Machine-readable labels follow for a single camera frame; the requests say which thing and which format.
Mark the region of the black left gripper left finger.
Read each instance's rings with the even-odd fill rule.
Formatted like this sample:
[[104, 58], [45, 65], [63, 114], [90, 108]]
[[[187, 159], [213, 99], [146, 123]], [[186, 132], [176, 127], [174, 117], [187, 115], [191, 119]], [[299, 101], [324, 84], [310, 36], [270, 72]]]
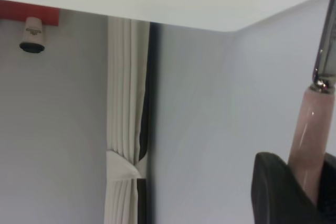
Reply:
[[325, 223], [297, 183], [287, 164], [277, 155], [255, 156], [251, 182], [254, 223]]

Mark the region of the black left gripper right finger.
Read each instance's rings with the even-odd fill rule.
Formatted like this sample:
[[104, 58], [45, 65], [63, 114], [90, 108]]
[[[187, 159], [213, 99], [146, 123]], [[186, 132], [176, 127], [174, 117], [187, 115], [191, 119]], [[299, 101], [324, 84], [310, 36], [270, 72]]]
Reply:
[[318, 212], [321, 223], [335, 223], [335, 186], [335, 156], [326, 153], [318, 197]]

